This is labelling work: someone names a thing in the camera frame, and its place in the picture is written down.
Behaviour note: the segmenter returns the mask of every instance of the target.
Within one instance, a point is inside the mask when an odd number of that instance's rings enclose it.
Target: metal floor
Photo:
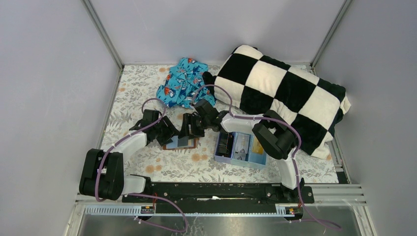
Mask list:
[[[355,213],[348,206],[312,207],[315,216],[331,219],[342,225],[343,231],[326,230],[326,236],[359,236]],[[289,224],[281,217],[188,217],[190,225],[186,233],[141,224],[132,216],[86,215],[81,223],[79,236],[294,236],[323,235],[324,227],[315,222]],[[153,217],[149,221],[167,227],[181,229],[181,217]]]

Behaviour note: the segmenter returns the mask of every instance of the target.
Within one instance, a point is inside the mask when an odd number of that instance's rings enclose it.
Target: aluminum frame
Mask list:
[[[359,184],[307,184],[312,187],[315,203],[307,204],[310,207],[318,206],[349,206],[355,213],[360,232],[363,236],[376,236],[375,227],[369,215],[369,210]],[[68,222],[64,236],[76,236],[81,226],[82,218],[91,214],[92,208],[99,208],[105,214],[95,213],[95,215],[123,215],[123,211],[129,211],[133,207],[148,205],[122,203],[121,200],[97,202],[94,197],[78,195],[73,213]],[[276,204],[277,209],[282,207],[297,206],[297,204]],[[169,216],[180,216],[180,214],[169,214]],[[198,216],[245,216],[245,217],[280,217],[279,214],[199,214]]]
[[[311,66],[315,67],[317,63],[319,62],[321,56],[323,55],[324,50],[326,49],[328,43],[330,42],[331,38],[334,35],[334,32],[339,27],[340,22],[342,21],[343,17],[345,16],[346,12],[348,11],[349,7],[351,6],[353,0],[345,0],[340,7],[339,12],[336,15],[336,18],[334,19],[333,23],[330,26],[330,29],[328,30],[323,43],[320,45],[320,48],[318,49],[316,55],[314,56],[313,60],[311,61]]]
[[[123,70],[123,61],[120,59],[119,54],[117,53],[112,41],[110,40],[109,35],[107,34],[106,30],[104,29],[103,24],[101,23],[100,18],[97,15],[92,3],[90,0],[81,0],[83,3],[87,13],[89,14],[91,21],[93,22],[94,26],[96,27],[98,33],[100,34],[101,38],[103,39],[104,44],[106,45],[107,49],[109,50],[110,54],[112,55],[113,60],[117,64],[120,70]]]

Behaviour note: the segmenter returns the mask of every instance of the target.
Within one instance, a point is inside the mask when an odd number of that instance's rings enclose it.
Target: plush cushion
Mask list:
[[[350,108],[344,87],[264,56],[257,49],[237,47],[216,76],[203,76],[206,84],[224,88],[233,105],[248,114],[276,111],[301,136],[301,149],[311,156],[326,159],[325,142],[334,137],[334,126]],[[218,88],[214,96],[229,103]]]

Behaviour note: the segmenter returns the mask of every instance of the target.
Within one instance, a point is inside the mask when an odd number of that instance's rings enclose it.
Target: small card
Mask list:
[[[162,147],[164,150],[174,150],[174,149],[192,149],[196,148],[197,139],[190,139],[186,142],[182,139],[181,141],[178,139],[178,136],[172,137],[172,143],[166,144]]]

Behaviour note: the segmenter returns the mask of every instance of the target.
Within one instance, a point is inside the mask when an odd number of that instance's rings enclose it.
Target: blue cloth with cartoon print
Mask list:
[[[156,97],[168,107],[180,105],[192,108],[191,100],[195,94],[194,91],[204,85],[203,73],[208,70],[209,67],[204,63],[190,58],[182,58],[178,65],[170,68],[165,84],[156,91]],[[207,100],[212,106],[216,104],[216,100],[208,88],[200,90],[195,103],[201,99]]]

